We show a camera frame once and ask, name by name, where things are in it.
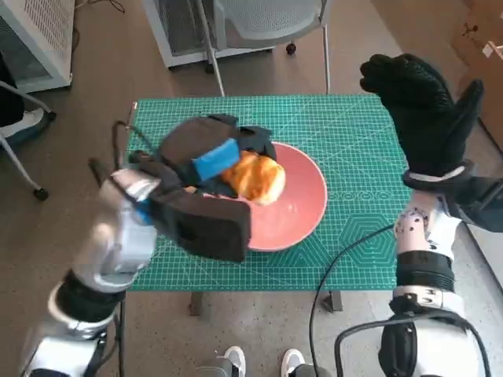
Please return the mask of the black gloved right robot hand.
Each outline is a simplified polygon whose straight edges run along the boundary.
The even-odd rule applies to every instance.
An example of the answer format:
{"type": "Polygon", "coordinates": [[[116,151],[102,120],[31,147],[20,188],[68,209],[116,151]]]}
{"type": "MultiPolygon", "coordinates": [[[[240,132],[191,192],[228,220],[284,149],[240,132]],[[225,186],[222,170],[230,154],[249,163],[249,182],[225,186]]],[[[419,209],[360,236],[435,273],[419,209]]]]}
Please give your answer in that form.
{"type": "Polygon", "coordinates": [[[388,110],[410,172],[442,177],[461,166],[481,109],[481,80],[472,80],[455,101],[443,76],[409,53],[375,54],[360,72],[361,88],[388,110]]]}

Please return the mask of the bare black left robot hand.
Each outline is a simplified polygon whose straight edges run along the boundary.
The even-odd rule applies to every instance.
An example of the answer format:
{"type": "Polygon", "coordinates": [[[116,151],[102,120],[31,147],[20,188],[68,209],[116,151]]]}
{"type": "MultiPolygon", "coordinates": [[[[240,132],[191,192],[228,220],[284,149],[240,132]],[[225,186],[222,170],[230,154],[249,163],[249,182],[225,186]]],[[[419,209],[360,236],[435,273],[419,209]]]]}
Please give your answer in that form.
{"type": "Polygon", "coordinates": [[[260,126],[239,126],[233,115],[213,114],[187,119],[161,142],[157,154],[188,186],[213,196],[236,199],[237,193],[221,173],[243,151],[276,159],[271,132],[260,126]]]}

